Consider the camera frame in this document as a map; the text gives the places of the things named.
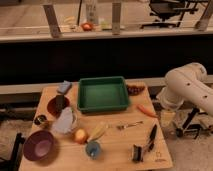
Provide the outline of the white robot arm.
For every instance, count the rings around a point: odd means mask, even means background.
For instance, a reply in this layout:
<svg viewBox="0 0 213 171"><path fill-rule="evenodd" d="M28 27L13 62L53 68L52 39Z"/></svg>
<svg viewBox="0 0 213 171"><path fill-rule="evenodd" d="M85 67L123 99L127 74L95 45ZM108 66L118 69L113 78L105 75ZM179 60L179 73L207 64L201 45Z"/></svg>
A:
<svg viewBox="0 0 213 171"><path fill-rule="evenodd" d="M185 100L213 116L213 89L203 83L206 68L200 63L189 63L168 71L165 86L157 95L166 110L178 110Z"/></svg>

